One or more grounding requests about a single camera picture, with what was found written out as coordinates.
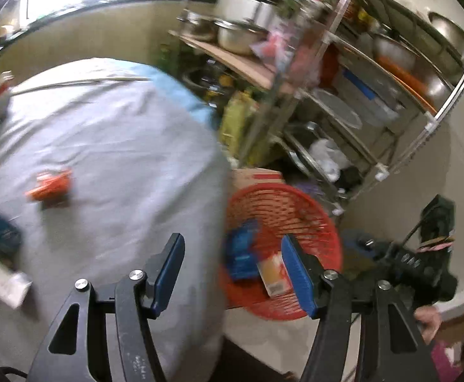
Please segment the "person's right hand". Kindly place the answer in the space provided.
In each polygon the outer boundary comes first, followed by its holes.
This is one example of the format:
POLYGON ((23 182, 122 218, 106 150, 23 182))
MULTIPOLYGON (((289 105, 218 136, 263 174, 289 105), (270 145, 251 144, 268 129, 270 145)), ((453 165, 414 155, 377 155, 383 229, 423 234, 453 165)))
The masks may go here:
POLYGON ((442 324, 439 310, 435 306, 422 306, 415 309, 414 318, 421 323, 420 333, 424 342, 430 345, 442 324))

